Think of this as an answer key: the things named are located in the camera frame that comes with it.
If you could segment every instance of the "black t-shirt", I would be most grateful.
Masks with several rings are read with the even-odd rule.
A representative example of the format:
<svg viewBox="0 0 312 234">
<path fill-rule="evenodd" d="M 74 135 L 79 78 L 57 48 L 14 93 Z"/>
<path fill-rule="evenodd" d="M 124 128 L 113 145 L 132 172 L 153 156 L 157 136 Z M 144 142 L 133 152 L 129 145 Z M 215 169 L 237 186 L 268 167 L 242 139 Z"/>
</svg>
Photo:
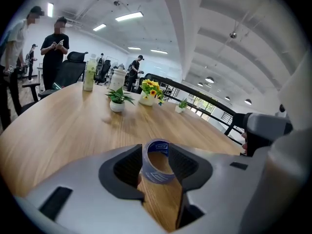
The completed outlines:
<svg viewBox="0 0 312 234">
<path fill-rule="evenodd" d="M 140 67 L 140 63 L 139 63 L 137 60 L 134 60 L 134 61 L 132 62 L 132 66 L 134 66 L 135 69 L 138 70 L 139 67 Z M 130 75 L 130 76 L 137 75 L 137 72 L 134 71 L 134 70 L 132 69 L 132 66 L 131 66 L 131 70 L 130 70 L 130 72 L 129 72 L 129 75 Z"/>
<path fill-rule="evenodd" d="M 69 39 L 65 34 L 51 34 L 44 39 L 41 49 L 45 49 L 51 46 L 53 42 L 58 44 L 61 40 L 64 40 L 63 47 L 69 49 Z M 43 67 L 49 66 L 51 68 L 57 68 L 63 62 L 63 56 L 61 50 L 52 49 L 44 55 Z"/>
<path fill-rule="evenodd" d="M 30 53 L 29 53 L 29 64 L 33 64 L 34 63 L 34 51 L 31 50 Z"/>
</svg>

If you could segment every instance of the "roll of tape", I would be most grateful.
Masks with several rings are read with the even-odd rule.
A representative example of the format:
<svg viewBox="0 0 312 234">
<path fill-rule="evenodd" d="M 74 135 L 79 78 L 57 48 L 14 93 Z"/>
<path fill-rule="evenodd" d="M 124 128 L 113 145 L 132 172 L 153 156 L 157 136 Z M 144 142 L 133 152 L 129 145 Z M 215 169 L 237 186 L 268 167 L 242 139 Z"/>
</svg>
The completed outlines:
<svg viewBox="0 0 312 234">
<path fill-rule="evenodd" d="M 158 170 L 152 165 L 150 159 L 148 158 L 148 153 L 150 152 L 160 152 L 168 157 L 168 144 L 169 142 L 164 139 L 153 139 L 143 148 L 142 174 L 153 183 L 166 184 L 175 177 L 173 173 L 168 174 Z"/>
</svg>

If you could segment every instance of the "green plant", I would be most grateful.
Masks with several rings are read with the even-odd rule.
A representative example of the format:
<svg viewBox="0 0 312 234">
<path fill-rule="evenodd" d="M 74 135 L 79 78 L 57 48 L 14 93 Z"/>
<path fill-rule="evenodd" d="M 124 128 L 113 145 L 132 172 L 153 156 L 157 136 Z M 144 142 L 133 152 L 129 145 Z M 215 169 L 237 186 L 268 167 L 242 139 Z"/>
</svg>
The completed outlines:
<svg viewBox="0 0 312 234">
<path fill-rule="evenodd" d="M 124 93 L 121 87 L 117 89 L 116 91 L 113 89 L 110 89 L 110 91 L 108 92 L 106 96 L 108 96 L 112 100 L 112 102 L 117 103 L 117 104 L 122 104 L 125 100 L 133 104 L 132 101 L 134 99 L 132 99 L 130 96 L 125 96 L 129 94 L 130 93 Z"/>
<path fill-rule="evenodd" d="M 186 108 L 186 106 L 187 106 L 187 99 L 180 101 L 179 108 Z"/>
</svg>

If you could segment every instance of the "small potted plant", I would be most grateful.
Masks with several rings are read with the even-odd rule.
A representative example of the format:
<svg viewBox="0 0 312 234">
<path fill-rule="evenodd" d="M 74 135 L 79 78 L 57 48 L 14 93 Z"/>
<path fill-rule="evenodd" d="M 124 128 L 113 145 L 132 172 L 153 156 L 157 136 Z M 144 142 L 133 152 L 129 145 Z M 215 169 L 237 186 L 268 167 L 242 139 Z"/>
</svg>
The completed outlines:
<svg viewBox="0 0 312 234">
<path fill-rule="evenodd" d="M 185 110 L 186 106 L 187 106 L 187 99 L 184 99 L 180 101 L 180 104 L 178 106 L 175 106 L 175 111 L 180 114 Z"/>
<path fill-rule="evenodd" d="M 111 99 L 111 102 L 109 103 L 110 108 L 113 112 L 119 113 L 122 112 L 125 109 L 125 100 L 131 102 L 133 104 L 133 100 L 131 97 L 126 96 L 130 93 L 124 93 L 122 90 L 122 87 L 117 89 L 116 91 L 113 89 L 110 89 L 107 96 Z"/>
<path fill-rule="evenodd" d="M 160 105 L 163 103 L 162 99 L 164 95 L 157 81 L 146 79 L 142 82 L 141 88 L 142 92 L 139 100 L 141 104 L 152 106 L 155 101 L 155 97 L 159 99 Z"/>
</svg>

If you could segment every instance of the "white flower pot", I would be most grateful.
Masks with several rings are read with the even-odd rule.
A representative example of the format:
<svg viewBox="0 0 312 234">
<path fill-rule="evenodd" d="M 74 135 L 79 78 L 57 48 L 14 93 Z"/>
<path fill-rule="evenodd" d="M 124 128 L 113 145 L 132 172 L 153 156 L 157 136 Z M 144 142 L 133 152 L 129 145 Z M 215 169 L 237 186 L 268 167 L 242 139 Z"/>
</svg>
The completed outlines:
<svg viewBox="0 0 312 234">
<path fill-rule="evenodd" d="M 180 114 L 180 113 L 182 113 L 184 110 L 183 110 L 183 108 L 180 108 L 179 106 L 175 106 L 175 111 L 176 111 L 178 114 Z"/>
<path fill-rule="evenodd" d="M 141 97 L 139 102 L 146 106 L 152 106 L 154 104 L 155 97 L 152 95 L 146 95 L 143 91 L 141 92 Z"/>
<path fill-rule="evenodd" d="M 112 100 L 109 103 L 110 108 L 112 109 L 113 112 L 119 113 L 122 112 L 125 109 L 125 102 L 121 104 L 114 103 Z"/>
</svg>

